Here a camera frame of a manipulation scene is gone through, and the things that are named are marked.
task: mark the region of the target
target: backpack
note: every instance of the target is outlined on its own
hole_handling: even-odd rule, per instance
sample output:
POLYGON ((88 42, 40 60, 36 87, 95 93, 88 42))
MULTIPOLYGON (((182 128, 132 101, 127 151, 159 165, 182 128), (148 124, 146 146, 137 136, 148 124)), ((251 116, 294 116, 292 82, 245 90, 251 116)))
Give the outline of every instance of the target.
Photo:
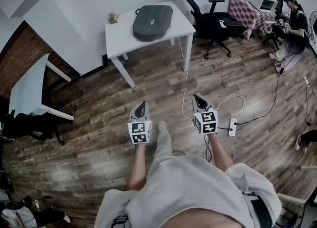
POLYGON ((314 29, 313 29, 313 25, 312 25, 312 23, 311 23, 311 20, 310 20, 310 19, 306 16, 306 14, 304 14, 304 12, 301 11, 301 10, 298 10, 298 12, 297 12, 297 19, 298 19, 298 16, 299 16, 300 14, 303 14, 303 15, 306 17, 306 21, 307 21, 307 26, 308 26, 308 28, 307 28, 307 32, 306 32, 306 30, 305 30, 305 35, 307 36, 308 41, 309 41, 309 42, 316 43, 316 34, 315 34, 314 29))
POLYGON ((169 5, 145 5, 135 11, 133 36, 143 42, 162 38, 170 27, 173 9, 169 5))

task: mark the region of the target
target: gray pants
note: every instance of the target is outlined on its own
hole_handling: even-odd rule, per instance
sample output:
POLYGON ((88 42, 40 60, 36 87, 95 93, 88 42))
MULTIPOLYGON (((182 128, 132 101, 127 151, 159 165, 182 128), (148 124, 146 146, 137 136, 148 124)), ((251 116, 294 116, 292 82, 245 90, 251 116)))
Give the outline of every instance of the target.
POLYGON ((155 159, 172 156, 172 141, 167 128, 164 127, 164 130, 159 131, 157 143, 157 149, 154 153, 155 159))
POLYGON ((281 48, 276 52, 276 60, 277 61, 284 61, 282 62, 282 68, 284 68, 284 71, 290 70, 298 61, 301 59, 301 56, 303 55, 304 51, 301 51, 297 54, 288 52, 286 49, 286 41, 284 40, 281 48))

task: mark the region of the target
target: black bag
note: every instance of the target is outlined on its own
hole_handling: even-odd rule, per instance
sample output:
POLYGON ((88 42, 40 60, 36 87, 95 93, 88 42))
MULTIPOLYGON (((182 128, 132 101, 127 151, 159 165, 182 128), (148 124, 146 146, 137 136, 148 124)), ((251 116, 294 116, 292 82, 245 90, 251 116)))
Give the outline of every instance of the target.
POLYGON ((173 9, 169 5, 145 5, 135 12, 133 35, 143 42, 162 38, 170 27, 173 9))

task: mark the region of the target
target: wooden floor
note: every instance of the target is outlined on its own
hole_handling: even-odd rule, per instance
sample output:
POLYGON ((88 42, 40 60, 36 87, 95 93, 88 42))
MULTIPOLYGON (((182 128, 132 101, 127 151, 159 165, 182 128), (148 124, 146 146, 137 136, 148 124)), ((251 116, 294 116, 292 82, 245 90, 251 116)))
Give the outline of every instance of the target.
MULTIPOLYGON (((263 46, 257 37, 249 41, 226 41, 232 57, 219 46, 212 47, 210 59, 203 58, 206 46, 193 44, 187 80, 184 112, 192 117, 191 95, 200 92, 217 106, 231 93, 246 99, 237 116, 244 122, 269 111, 274 101, 278 75, 268 54, 272 45, 263 46)), ((306 52, 309 81, 317 91, 317 63, 306 52)), ((23 137, 4 145, 3 163, 14 187, 14 198, 26 195, 50 195, 58 209, 65 211, 74 227, 92 227, 103 199, 111 188, 125 189, 134 157, 127 131, 128 115, 133 106, 146 100, 154 124, 165 120, 173 149, 205 158, 205 142, 192 122, 181 111, 186 74, 182 71, 180 47, 168 42, 152 45, 128 54, 124 66, 136 84, 131 89, 111 65, 85 79, 62 84, 51 92, 52 105, 73 113, 73 125, 63 125, 60 133, 66 141, 61 146, 53 137, 46 142, 23 137)), ((306 57, 294 70, 283 75, 277 89, 276 104, 266 117, 238 127, 236 137, 219 130, 219 138, 234 162, 244 162, 265 175, 277 192, 307 197, 317 184, 316 172, 301 172, 300 165, 317 165, 317 146, 307 154, 294 151, 299 133, 313 129, 306 126, 306 57)), ((309 113, 317 121, 317 100, 308 90, 309 113)), ((220 127, 240 110, 242 100, 232 97, 218 109, 220 127)), ((151 138, 157 137, 155 128, 151 138)), ((147 156, 147 165, 151 157, 147 156)), ((66 227, 62 222, 57 227, 66 227)))

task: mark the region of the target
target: black shirt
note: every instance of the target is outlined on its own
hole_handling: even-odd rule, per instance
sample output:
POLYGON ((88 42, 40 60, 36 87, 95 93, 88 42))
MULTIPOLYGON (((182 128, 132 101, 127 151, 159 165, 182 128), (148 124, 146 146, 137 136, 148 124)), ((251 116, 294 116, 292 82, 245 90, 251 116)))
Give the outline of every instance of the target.
MULTIPOLYGON (((291 11, 290 25, 293 30, 299 30, 301 28, 301 29, 304 29, 306 32, 308 32, 308 23, 307 23, 306 16, 300 13, 297 17, 298 11, 299 11, 299 8, 295 12, 291 11)), ((306 35, 304 35, 304 37, 300 37, 300 36, 290 34, 289 42, 292 44, 295 43, 297 46, 302 47, 304 49, 304 47, 306 46, 308 42, 308 39, 306 35)))

